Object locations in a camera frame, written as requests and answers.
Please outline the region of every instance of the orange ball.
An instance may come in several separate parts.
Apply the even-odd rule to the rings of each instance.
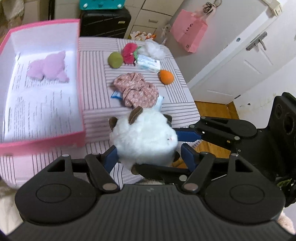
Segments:
[[[159,72],[159,77],[160,81],[165,85],[169,85],[174,81],[173,74],[167,70],[161,70]]]

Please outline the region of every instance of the white plush toy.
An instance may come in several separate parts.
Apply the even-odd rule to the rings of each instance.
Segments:
[[[128,170],[136,163],[171,165],[178,138],[170,122],[171,116],[140,106],[119,119],[111,117],[110,140],[122,165]]]

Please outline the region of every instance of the green ball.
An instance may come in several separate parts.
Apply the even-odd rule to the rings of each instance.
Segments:
[[[108,64],[115,69],[118,69],[123,64],[123,58],[119,52],[113,52],[108,57]]]

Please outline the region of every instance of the teal box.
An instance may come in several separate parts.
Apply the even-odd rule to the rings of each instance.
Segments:
[[[80,0],[81,10],[122,9],[126,0]]]

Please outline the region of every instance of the door lock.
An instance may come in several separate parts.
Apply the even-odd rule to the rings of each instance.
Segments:
[[[263,49],[266,51],[266,46],[263,43],[262,39],[264,39],[267,36],[267,32],[263,32],[262,34],[258,35],[250,44],[248,47],[246,47],[247,51],[250,51],[254,47],[258,47],[258,43],[261,43]]]

